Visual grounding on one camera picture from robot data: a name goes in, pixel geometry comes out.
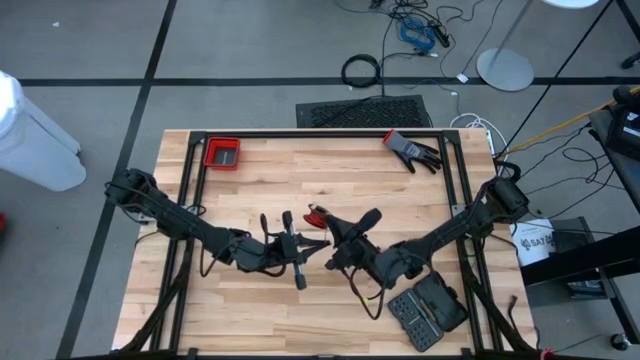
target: wooden tabletop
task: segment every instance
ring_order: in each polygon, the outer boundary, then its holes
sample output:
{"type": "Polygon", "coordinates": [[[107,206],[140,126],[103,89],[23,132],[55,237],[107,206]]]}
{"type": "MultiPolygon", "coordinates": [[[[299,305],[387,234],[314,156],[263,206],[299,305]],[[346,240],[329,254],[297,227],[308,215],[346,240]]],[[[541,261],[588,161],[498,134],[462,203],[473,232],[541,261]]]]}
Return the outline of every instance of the wooden tabletop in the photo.
{"type": "MultiPolygon", "coordinates": [[[[460,130],[472,192],[494,175],[484,132],[460,130]]],[[[166,131],[154,176],[158,187],[177,198],[187,150],[189,130],[166,131]]],[[[437,147],[435,139],[415,139],[437,147]]],[[[449,151],[458,198],[462,199],[452,148],[449,151]]],[[[196,153],[196,164],[200,156],[196,153]]],[[[196,170],[191,176],[190,204],[196,170]]],[[[336,216],[356,221],[377,207],[382,220],[368,232],[381,248],[401,240],[421,237],[450,218],[442,174],[432,175],[417,167],[412,175],[393,153],[374,138],[262,138],[242,139],[236,171],[207,170],[202,218],[221,227],[246,229],[261,238],[260,213],[271,231],[281,231],[281,214],[291,210],[296,230],[306,237],[331,240],[302,220],[307,204],[317,202],[336,216]]],[[[141,229],[141,235],[155,226],[141,229]]],[[[509,237],[506,226],[496,235],[509,237]]],[[[158,300],[168,239],[152,235],[136,248],[113,347],[131,340],[158,300]]],[[[333,253],[327,247],[304,266],[308,288],[295,288],[293,269],[280,278],[245,274],[232,266],[216,264],[208,277],[199,275],[200,244],[196,242],[191,280],[184,313],[180,352],[190,347],[200,354],[416,354],[400,323],[385,307],[379,320],[371,320],[338,271],[325,262],[333,253]]],[[[522,336],[535,344],[536,335],[514,249],[489,237],[485,257],[496,304],[506,315],[511,295],[518,297],[513,315],[522,336]]],[[[178,252],[178,263],[182,254],[178,252]]],[[[211,257],[205,255],[205,266],[211,257]]],[[[465,304],[455,244],[435,253],[434,267],[465,304]]],[[[362,272],[356,284],[364,294],[378,291],[362,272]]],[[[412,286],[402,277],[385,300],[412,286]]],[[[491,347],[486,315],[478,302],[485,347],[491,347]]],[[[168,311],[162,348],[168,347],[173,308],[168,311]]],[[[473,348],[468,321],[429,349],[425,355],[459,355],[473,348]]]]}

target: glove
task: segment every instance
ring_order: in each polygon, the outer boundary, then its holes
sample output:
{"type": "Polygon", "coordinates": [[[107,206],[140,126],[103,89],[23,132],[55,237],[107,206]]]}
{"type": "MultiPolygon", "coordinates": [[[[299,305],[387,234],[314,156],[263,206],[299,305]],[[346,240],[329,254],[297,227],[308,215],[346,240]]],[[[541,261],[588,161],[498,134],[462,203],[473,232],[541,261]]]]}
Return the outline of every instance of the glove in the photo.
{"type": "Polygon", "coordinates": [[[395,130],[389,131],[382,142],[393,150],[412,174],[416,173],[416,169],[411,163],[412,161],[424,165],[433,174],[436,173],[436,169],[440,169],[442,160],[435,156],[439,152],[430,146],[409,141],[395,130]]]}

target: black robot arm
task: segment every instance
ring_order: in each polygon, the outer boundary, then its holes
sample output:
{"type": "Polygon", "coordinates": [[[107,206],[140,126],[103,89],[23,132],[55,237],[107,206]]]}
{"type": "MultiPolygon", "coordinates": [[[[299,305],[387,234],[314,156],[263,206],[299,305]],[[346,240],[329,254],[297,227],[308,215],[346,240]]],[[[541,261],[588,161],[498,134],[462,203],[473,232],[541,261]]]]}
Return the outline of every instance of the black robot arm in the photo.
{"type": "Polygon", "coordinates": [[[405,275],[414,278],[427,265],[433,253],[462,236],[483,238],[491,234],[495,222],[511,223],[527,213],[527,197],[509,179],[495,177],[484,183],[475,201],[462,212],[420,239],[406,240],[381,251],[364,234],[380,220],[377,209],[353,224],[327,216],[336,252],[325,267],[365,270],[381,287],[391,289],[405,275]]]}
{"type": "Polygon", "coordinates": [[[306,287],[301,265],[328,241],[311,240],[294,234],[290,212],[283,213],[285,232],[269,233],[266,218],[261,216],[265,242],[244,230],[212,226],[196,214],[182,208],[160,191],[150,174],[137,169],[124,170],[107,184],[107,199],[129,214],[140,213],[157,220],[158,231],[174,239],[196,238],[202,242],[217,262],[230,265],[233,261],[244,272],[262,272],[273,267],[294,264],[296,285],[306,287]],[[298,251],[298,247],[307,247],[298,251]]]}

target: floor mat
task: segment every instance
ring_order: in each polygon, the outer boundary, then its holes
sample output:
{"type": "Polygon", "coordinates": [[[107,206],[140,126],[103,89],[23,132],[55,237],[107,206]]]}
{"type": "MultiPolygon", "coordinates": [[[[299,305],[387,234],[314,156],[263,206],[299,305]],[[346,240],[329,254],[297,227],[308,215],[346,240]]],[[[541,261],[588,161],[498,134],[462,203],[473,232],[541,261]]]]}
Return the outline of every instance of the floor mat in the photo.
{"type": "Polygon", "coordinates": [[[296,120],[299,128],[433,127],[420,95],[297,104],[296,120]]]}

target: white bin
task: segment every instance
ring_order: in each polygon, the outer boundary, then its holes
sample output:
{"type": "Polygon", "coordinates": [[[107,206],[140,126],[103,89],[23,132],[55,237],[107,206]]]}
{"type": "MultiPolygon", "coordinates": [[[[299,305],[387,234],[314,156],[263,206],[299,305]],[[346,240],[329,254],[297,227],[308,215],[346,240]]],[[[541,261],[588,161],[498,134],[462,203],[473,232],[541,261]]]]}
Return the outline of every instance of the white bin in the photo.
{"type": "Polygon", "coordinates": [[[0,169],[64,191],[87,177],[79,151],[71,135],[24,97],[20,83],[0,71],[0,169]]]}

